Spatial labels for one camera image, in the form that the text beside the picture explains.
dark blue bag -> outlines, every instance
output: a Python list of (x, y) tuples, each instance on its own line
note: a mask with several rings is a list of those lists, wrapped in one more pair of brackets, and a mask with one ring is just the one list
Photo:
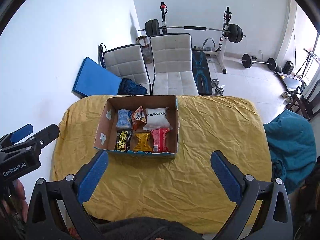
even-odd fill
[(142, 96), (148, 93), (147, 89), (129, 78), (123, 78), (118, 90), (118, 96)]

yellow tablecloth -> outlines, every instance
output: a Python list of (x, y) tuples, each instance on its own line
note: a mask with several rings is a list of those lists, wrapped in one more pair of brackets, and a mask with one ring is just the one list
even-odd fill
[[(74, 103), (60, 123), (52, 178), (75, 174), (97, 152), (93, 142), (107, 98)], [(221, 152), (244, 174), (270, 181), (266, 135), (253, 105), (234, 97), (178, 96), (179, 150), (172, 161), (109, 154), (109, 165), (90, 201), (89, 214), (115, 221), (150, 216), (178, 221), (198, 233), (217, 232), (235, 204), (210, 166)], [(252, 212), (253, 223), (260, 204)]]

teal cloth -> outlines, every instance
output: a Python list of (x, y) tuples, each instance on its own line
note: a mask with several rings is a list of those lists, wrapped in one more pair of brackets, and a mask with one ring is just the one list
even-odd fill
[(316, 163), (316, 141), (310, 123), (290, 110), (264, 124), (273, 178), (284, 181), (287, 193), (300, 186)]

dark brown chair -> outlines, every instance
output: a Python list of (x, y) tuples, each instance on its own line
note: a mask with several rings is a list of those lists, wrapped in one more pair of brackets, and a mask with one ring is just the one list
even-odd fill
[(320, 103), (320, 92), (318, 92), (318, 94), (311, 101), (309, 101), (309, 99), (311, 98), (313, 92), (315, 91), (319, 83), (320, 83), (320, 80), (318, 79), (311, 93), (308, 95), (307, 98), (299, 95), (297, 91), (294, 91), (291, 94), (293, 102), (290, 104), (287, 104), (286, 108), (293, 111), (292, 107), (297, 106), (298, 109), (296, 109), (294, 112), (297, 113), (298, 111), (301, 111), (303, 117), (308, 121), (310, 121), (313, 117), (315, 117), (320, 112), (320, 109), (315, 113), (313, 113), (312, 111), (312, 109), (315, 108)]

snack package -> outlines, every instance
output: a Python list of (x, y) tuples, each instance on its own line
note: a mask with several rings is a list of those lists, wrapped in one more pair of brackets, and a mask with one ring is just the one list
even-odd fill
[(141, 123), (146, 123), (147, 120), (144, 116), (143, 108), (140, 106), (136, 111), (131, 114), (133, 130), (137, 130)]
[(166, 118), (166, 108), (147, 108), (147, 124), (143, 127), (144, 130), (155, 130), (160, 128), (170, 128), (170, 124)]
[(132, 133), (132, 129), (124, 129), (117, 131), (117, 142), (115, 146), (116, 151), (126, 152), (130, 149), (130, 140)]
[(131, 128), (131, 111), (126, 109), (120, 109), (118, 111), (118, 122), (116, 127), (119, 129)]
[(168, 152), (166, 146), (165, 135), (170, 131), (170, 128), (161, 128), (156, 130), (151, 130), (153, 136), (153, 152), (161, 153)]
[(134, 151), (152, 152), (152, 148), (148, 143), (150, 133), (135, 133), (134, 135), (139, 139), (137, 146), (133, 149)]

